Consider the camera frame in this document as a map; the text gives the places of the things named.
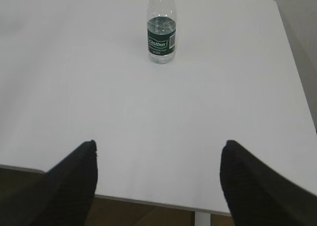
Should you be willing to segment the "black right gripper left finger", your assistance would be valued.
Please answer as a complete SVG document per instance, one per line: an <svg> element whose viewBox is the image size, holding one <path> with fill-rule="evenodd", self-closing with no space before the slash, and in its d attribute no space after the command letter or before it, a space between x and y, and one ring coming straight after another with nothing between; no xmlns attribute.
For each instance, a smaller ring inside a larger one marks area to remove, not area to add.
<svg viewBox="0 0 317 226"><path fill-rule="evenodd" d="M98 182L97 144L83 142L48 172L1 165L2 226L83 226Z"/></svg>

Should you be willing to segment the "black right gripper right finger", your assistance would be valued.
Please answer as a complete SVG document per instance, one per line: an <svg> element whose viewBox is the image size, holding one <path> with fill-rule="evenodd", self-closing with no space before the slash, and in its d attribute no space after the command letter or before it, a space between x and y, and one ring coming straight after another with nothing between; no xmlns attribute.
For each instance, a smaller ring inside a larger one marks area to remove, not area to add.
<svg viewBox="0 0 317 226"><path fill-rule="evenodd" d="M237 226L315 226L317 197L289 181L242 145L221 152L220 184Z"/></svg>

